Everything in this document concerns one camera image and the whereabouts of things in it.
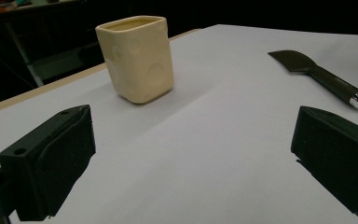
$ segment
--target white table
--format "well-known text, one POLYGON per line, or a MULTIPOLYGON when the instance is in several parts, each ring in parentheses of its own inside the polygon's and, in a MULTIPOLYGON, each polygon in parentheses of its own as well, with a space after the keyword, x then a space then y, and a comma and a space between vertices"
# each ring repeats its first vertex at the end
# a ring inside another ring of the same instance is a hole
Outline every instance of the white table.
POLYGON ((102 69, 0 110, 2 151, 91 106, 97 153, 44 223, 358 223, 290 152, 301 105, 356 124, 358 110, 268 55, 300 51, 358 87, 358 35, 215 25, 171 47, 174 88, 150 104, 119 97, 102 69))

